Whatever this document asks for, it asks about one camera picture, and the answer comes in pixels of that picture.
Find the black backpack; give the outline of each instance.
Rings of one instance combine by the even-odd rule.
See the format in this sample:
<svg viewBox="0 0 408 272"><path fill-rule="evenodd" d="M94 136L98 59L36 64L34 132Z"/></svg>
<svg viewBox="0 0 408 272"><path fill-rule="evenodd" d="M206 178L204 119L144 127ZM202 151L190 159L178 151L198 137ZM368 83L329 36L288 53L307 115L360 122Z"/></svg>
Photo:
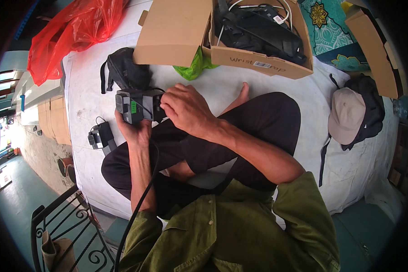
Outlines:
<svg viewBox="0 0 408 272"><path fill-rule="evenodd" d="M340 89L337 82L332 77L332 74L330 74L329 76L332 82L337 86L337 89ZM345 87L356 91L363 97L364 103L366 105L366 111L357 136L355 136L355 139L352 141L352 143L342 144L343 151L347 149L351 150L354 147L354 144L364 141L364 139L366 138L372 138L378 135L378 133L382 130L382 121L384 120L384 117L386 115L384 109L384 101L382 100L382 96L378 94L378 89L376 88L375 81L371 77L365 76L362 73L357 78L349 79L345 83ZM322 186L326 149L331 140L331 135L328 134L328 137L329 138L321 151L319 187Z"/></svg>
<svg viewBox="0 0 408 272"><path fill-rule="evenodd" d="M116 50L107 57L107 60L101 65L101 93L112 91L114 82L123 89L147 90L150 86L151 72L149 65L139 65L133 61L133 48L124 47ZM105 67L109 69L107 77Z"/></svg>

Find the white sheet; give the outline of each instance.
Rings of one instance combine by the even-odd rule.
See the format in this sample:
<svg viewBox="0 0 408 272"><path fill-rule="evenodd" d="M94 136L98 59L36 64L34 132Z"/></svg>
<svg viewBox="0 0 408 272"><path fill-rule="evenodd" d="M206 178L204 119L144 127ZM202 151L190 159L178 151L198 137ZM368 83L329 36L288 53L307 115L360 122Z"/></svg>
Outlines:
<svg viewBox="0 0 408 272"><path fill-rule="evenodd" d="M103 152L93 150L87 141L87 133L95 125L95 118L101 116L110 123L117 145L124 142L114 122L115 93L102 95L100 91L101 64L117 49L135 46L139 36L139 32L122 34L67 57L65 97L78 187L92 205L129 219L130 201L104 180L100 171ZM204 96L215 115L219 115L236 98L243 81L251 86L251 98L273 91L286 93L301 109L301 130L294 157L307 171L313 172L318 181L320 151L327 140L331 98L336 90L328 75L332 73L337 83L343 86L349 79L346 73L323 64L316 58L314 73L299 80L269 77L249 69L220 66L205 70L196 80L188 82L171 66L151 65L151 70L153 86L166 89L177 82L192 84ZM320 192L331 213L341 212L358 201L364 196L368 181L388 173L398 121L392 114L390 99L384 98L384 105L386 117L378 136L356 144L351 151L342 151L340 145L333 140L328 146Z"/></svg>

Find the shirt sleeve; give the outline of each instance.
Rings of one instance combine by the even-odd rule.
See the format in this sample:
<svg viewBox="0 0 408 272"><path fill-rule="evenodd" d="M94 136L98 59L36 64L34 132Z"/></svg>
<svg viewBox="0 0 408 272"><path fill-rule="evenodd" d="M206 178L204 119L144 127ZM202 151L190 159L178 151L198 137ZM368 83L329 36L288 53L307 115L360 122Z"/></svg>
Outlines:
<svg viewBox="0 0 408 272"><path fill-rule="evenodd" d="M148 211L140 211L128 232L120 272L138 271L162 233L162 222Z"/></svg>
<svg viewBox="0 0 408 272"><path fill-rule="evenodd" d="M278 185L272 210L284 219L286 233L323 270L340 270L334 223L311 172Z"/></svg>

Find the black mesh bag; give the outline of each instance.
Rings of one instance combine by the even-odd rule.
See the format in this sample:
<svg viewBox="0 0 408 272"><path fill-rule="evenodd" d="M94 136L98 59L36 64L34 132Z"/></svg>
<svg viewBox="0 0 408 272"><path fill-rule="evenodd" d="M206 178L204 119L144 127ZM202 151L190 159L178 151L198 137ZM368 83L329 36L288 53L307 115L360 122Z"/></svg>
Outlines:
<svg viewBox="0 0 408 272"><path fill-rule="evenodd" d="M118 49L107 57L101 65L101 93L112 91L114 82L121 90L135 89L148 90L151 81L151 72L148 65L133 62L133 48L124 47ZM106 87L106 64L109 70Z"/></svg>

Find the olive green shirt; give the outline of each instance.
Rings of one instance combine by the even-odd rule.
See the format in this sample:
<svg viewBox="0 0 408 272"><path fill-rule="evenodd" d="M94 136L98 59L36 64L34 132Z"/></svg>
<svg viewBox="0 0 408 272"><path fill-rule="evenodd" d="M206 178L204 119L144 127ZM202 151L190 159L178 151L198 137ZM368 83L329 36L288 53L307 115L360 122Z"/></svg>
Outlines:
<svg viewBox="0 0 408 272"><path fill-rule="evenodd" d="M203 195L162 222L141 211L128 233L120 271L339 271L335 229L313 174L273 192L233 179L221 195ZM271 210L285 220L283 230Z"/></svg>

